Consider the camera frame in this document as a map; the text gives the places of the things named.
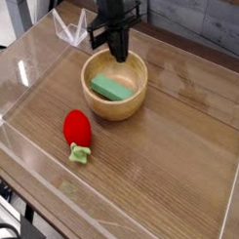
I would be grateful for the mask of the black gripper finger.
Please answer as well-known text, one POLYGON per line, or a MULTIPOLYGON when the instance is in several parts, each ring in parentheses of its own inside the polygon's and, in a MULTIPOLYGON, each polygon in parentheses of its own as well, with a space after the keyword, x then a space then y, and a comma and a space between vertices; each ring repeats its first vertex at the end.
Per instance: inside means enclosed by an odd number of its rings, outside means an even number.
POLYGON ((123 62, 126 61, 126 57, 128 55, 128 49, 129 49, 129 35, 128 35, 129 29, 127 27, 121 27, 117 33, 119 36, 119 42, 117 46, 118 51, 118 61, 123 62))
POLYGON ((112 54, 115 59, 119 62, 119 39, 120 35, 118 32, 108 32, 107 33, 107 43, 109 47, 110 54, 112 54))

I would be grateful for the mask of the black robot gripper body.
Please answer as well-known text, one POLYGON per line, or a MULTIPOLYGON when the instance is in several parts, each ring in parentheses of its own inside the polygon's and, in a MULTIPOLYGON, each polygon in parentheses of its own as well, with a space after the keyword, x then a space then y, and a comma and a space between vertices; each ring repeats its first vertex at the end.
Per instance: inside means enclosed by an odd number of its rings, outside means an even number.
POLYGON ((87 27, 93 49, 107 43, 108 32, 130 29, 140 21, 140 0, 96 0, 96 4, 98 14, 87 27))

